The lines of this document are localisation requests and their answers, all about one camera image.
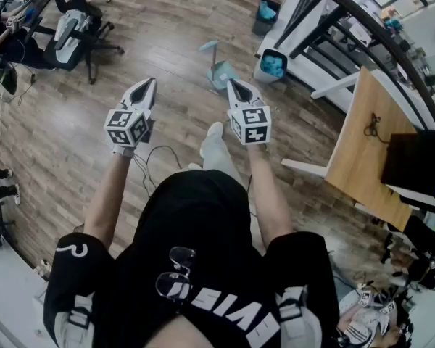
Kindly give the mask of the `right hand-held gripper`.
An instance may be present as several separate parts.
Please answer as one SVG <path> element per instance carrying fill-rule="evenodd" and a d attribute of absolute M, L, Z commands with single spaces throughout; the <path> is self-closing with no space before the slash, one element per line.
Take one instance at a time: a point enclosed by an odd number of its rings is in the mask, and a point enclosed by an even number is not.
<path fill-rule="evenodd" d="M 244 146 L 266 144 L 270 140 L 272 119 L 260 91 L 243 80 L 227 82 L 231 130 Z"/>

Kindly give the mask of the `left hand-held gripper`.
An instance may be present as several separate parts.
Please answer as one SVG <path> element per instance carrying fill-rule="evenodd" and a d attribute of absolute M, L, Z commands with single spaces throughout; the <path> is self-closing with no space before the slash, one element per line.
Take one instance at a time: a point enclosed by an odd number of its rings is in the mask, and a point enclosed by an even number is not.
<path fill-rule="evenodd" d="M 134 148 L 150 142 L 154 124 L 150 109 L 156 94 L 155 78 L 141 80 L 125 91 L 122 104 L 109 111 L 104 123 L 106 140 L 111 145 Z M 143 108 L 126 104 L 142 104 Z"/>

